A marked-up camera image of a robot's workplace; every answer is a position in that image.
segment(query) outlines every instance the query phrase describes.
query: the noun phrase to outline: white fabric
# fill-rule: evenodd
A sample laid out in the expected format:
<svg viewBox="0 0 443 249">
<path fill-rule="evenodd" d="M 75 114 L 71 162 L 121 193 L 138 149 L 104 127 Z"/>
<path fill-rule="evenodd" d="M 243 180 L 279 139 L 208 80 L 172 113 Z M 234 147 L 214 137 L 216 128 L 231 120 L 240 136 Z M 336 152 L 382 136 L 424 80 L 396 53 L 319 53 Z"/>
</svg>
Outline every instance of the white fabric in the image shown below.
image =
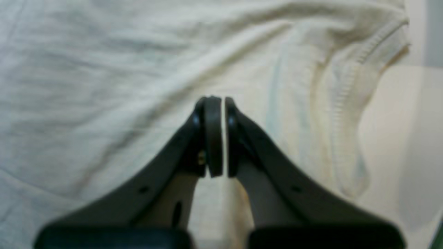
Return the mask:
<svg viewBox="0 0 443 249">
<path fill-rule="evenodd" d="M 356 127 L 406 22 L 398 0 L 0 0 L 0 248 L 30 248 L 44 223 L 129 179 L 209 94 L 357 197 Z M 243 245 L 238 186 L 198 184 L 199 248 Z"/>
</svg>

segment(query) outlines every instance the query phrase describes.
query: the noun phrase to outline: clamp jaw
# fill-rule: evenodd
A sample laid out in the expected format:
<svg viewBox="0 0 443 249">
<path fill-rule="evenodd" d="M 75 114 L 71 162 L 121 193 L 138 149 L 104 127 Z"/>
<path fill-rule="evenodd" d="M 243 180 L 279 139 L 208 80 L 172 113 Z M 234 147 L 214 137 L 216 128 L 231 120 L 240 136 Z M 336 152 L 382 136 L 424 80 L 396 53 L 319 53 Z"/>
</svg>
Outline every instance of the clamp jaw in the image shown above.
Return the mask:
<svg viewBox="0 0 443 249">
<path fill-rule="evenodd" d="M 137 175 L 87 207 L 46 225 L 36 249 L 192 249 L 186 232 L 195 185 L 222 175 L 221 99 L 201 98 L 185 124 Z M 225 99 L 228 176 L 251 202 L 248 248 L 402 249 L 398 229 L 335 197 L 293 165 Z"/>
</svg>

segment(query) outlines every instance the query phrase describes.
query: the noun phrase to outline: black plastic arm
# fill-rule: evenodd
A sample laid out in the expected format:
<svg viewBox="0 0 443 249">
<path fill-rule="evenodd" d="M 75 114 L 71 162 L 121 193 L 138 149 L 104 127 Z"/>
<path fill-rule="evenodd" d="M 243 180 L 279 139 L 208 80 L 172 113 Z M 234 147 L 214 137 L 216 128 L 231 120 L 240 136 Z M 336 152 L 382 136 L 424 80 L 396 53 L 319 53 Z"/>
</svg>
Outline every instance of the black plastic arm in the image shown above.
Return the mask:
<svg viewBox="0 0 443 249">
<path fill-rule="evenodd" d="M 246 189 L 256 226 L 249 248 L 404 248 L 394 225 L 307 177 L 232 98 L 225 108 L 229 177 Z"/>
<path fill-rule="evenodd" d="M 222 174 L 221 99 L 203 97 L 137 175 L 91 205 L 47 225 L 37 249 L 192 248 L 187 227 L 196 182 Z"/>
</svg>

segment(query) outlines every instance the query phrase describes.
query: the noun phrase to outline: wrinkled cloth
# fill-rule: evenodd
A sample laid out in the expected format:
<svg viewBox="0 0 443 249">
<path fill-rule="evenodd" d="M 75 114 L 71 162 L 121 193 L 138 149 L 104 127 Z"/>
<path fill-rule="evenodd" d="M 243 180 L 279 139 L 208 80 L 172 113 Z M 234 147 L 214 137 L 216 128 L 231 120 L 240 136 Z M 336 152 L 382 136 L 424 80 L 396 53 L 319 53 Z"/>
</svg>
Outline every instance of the wrinkled cloth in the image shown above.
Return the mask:
<svg viewBox="0 0 443 249">
<path fill-rule="evenodd" d="M 358 197 L 358 121 L 406 23 L 399 0 L 0 0 L 0 248 L 128 180 L 204 95 Z M 238 182 L 201 180 L 193 205 L 199 248 L 244 245 Z"/>
</svg>

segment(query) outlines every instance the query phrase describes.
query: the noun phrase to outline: hole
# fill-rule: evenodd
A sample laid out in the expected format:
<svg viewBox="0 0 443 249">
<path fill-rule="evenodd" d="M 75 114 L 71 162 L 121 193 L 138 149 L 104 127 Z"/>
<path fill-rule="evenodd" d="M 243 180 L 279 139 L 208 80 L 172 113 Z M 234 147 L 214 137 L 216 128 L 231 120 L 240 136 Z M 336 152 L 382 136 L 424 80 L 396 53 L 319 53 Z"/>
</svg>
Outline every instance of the hole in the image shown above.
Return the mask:
<svg viewBox="0 0 443 249">
<path fill-rule="evenodd" d="M 294 191 L 294 192 L 297 192 L 297 193 L 301 193 L 302 192 L 302 189 L 297 187 L 297 186 L 295 186 L 295 185 L 293 185 L 291 187 L 291 190 Z"/>
<path fill-rule="evenodd" d="M 172 227 L 175 228 L 180 222 L 180 216 L 182 216 L 182 202 L 177 202 L 172 213 Z"/>
<path fill-rule="evenodd" d="M 139 188 L 139 193 L 144 194 L 144 193 L 148 192 L 148 190 L 149 190 L 148 186 L 143 186 L 143 187 Z"/>
</svg>

